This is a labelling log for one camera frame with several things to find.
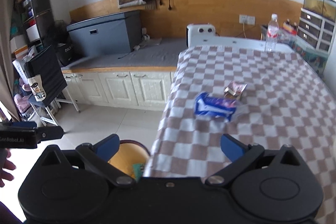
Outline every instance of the screw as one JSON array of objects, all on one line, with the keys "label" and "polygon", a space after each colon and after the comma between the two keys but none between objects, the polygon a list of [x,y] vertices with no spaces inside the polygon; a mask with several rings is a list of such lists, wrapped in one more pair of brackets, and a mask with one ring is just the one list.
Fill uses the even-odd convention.
[{"label": "screw", "polygon": [[221,176],[211,176],[207,179],[207,181],[212,185],[216,185],[216,184],[222,184],[225,181],[225,179]]},{"label": "screw", "polygon": [[133,179],[129,176],[120,176],[115,180],[120,185],[129,185],[132,184]]},{"label": "screw", "polygon": [[174,182],[167,182],[166,187],[174,187],[175,183]]}]

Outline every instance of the fish tank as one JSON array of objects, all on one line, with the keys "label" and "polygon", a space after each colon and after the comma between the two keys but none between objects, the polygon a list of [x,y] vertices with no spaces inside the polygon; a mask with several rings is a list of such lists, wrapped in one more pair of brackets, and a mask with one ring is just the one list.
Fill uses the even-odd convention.
[{"label": "fish tank", "polygon": [[336,2],[333,0],[304,0],[303,8],[333,22],[336,20]]}]

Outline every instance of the white cable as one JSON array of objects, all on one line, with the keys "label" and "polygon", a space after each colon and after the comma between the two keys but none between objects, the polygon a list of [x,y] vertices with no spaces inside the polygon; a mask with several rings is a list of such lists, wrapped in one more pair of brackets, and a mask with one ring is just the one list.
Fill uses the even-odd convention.
[{"label": "white cable", "polygon": [[246,38],[246,34],[245,34],[245,23],[243,22],[243,31],[244,31],[244,36]]}]

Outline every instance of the wall socket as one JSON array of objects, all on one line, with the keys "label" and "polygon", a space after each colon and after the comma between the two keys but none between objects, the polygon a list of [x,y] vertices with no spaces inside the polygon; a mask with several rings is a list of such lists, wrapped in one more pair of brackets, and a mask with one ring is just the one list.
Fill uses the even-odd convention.
[{"label": "wall socket", "polygon": [[247,15],[239,15],[239,23],[247,25],[255,25],[255,17]]}]

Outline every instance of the human hand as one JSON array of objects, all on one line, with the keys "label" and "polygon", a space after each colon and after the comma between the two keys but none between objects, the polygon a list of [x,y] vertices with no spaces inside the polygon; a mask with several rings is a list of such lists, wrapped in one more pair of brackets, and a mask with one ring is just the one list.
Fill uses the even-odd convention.
[{"label": "human hand", "polygon": [[[6,149],[6,151],[7,151],[7,159],[8,159],[11,156],[11,152],[9,149]],[[5,183],[3,182],[4,180],[11,181],[14,179],[13,175],[4,171],[4,169],[13,171],[16,169],[16,166],[14,165],[14,163],[12,163],[9,160],[5,161],[2,170],[0,170],[0,187],[1,188],[5,186]]]}]

